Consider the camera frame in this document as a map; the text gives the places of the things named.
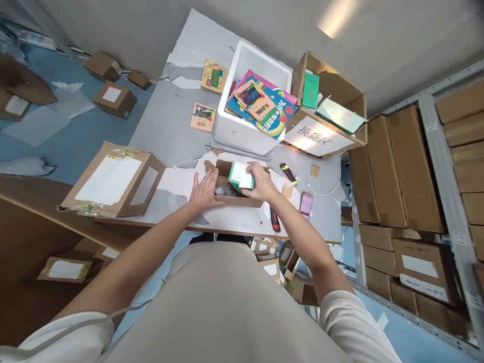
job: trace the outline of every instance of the white styrofoam box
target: white styrofoam box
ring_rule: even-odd
[[[276,87],[288,92],[291,90],[292,71],[289,68],[240,40],[217,108],[214,139],[239,150],[265,155],[284,140],[285,130],[278,139],[274,139],[250,122],[225,112],[232,81],[242,79],[249,69]]]

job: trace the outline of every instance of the person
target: person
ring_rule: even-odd
[[[195,173],[188,202],[133,242],[16,352],[33,355],[34,362],[400,362],[323,238],[259,163],[251,163],[248,172],[255,187],[243,194],[270,204],[312,273],[319,326],[259,265],[243,239],[202,241],[174,258],[159,294],[110,346],[122,315],[106,317],[130,305],[200,212],[224,207],[214,199],[218,170],[213,169],[200,183]],[[74,326],[85,321],[89,325]],[[68,328],[74,331],[67,334]],[[62,331],[66,335],[59,339]]]

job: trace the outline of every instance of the shelf rack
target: shelf rack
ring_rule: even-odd
[[[366,296],[402,315],[413,324],[435,335],[444,342],[451,344],[455,348],[464,351],[479,361],[484,361],[484,352],[482,350],[484,349],[484,304],[473,270],[474,264],[478,261],[469,232],[469,223],[467,221],[464,205],[454,174],[454,163],[450,148],[447,145],[444,130],[440,123],[439,116],[437,115],[435,103],[442,97],[442,94],[445,93],[447,96],[455,93],[456,88],[462,86],[466,81],[469,82],[474,76],[480,75],[483,70],[484,59],[383,111],[383,114],[390,115],[412,104],[420,109],[432,166],[437,180],[437,187],[442,201],[442,208],[449,230],[455,263],[464,290],[465,301],[475,333],[475,341],[477,346],[481,347],[481,350],[467,341],[443,332],[432,324],[423,321],[417,316],[366,289],[365,262],[361,247],[359,217],[355,198],[352,198],[352,200],[357,279],[356,281],[350,279],[355,290],[364,293]],[[354,196],[353,184],[351,184],[351,192]]]

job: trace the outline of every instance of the hand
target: hand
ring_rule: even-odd
[[[218,169],[214,168],[208,171],[202,181],[198,183],[198,173],[195,173],[192,195],[190,195],[188,202],[194,205],[198,212],[212,207],[225,207],[224,202],[217,202],[215,200],[215,183],[217,182],[217,177]]]
[[[242,188],[242,194],[250,198],[268,202],[269,204],[272,203],[281,193],[272,182],[271,174],[266,172],[258,162],[250,161],[249,164],[247,172],[252,173],[254,176],[254,189]]]

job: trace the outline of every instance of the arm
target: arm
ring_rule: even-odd
[[[335,290],[354,293],[353,287],[339,269],[328,245],[314,227],[294,208],[287,198],[272,183],[259,163],[251,163],[247,168],[254,175],[254,190],[243,190],[248,197],[268,202],[279,216],[291,239],[297,254],[313,274],[318,301]]]
[[[214,199],[218,169],[209,171],[198,183],[195,173],[192,195],[180,209],[134,241],[109,264],[55,318],[82,311],[98,311],[108,315],[127,308],[145,281],[161,266],[178,237],[203,210],[225,206]],[[121,322],[116,317],[115,325]]]

